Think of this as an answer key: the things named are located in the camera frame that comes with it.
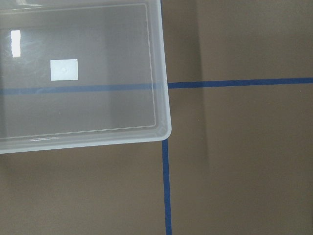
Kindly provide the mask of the clear plastic storage box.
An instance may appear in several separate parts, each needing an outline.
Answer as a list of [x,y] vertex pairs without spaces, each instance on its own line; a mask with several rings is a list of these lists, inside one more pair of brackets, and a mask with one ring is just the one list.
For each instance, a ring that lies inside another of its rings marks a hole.
[[1,1],[2,154],[171,131],[161,1]]

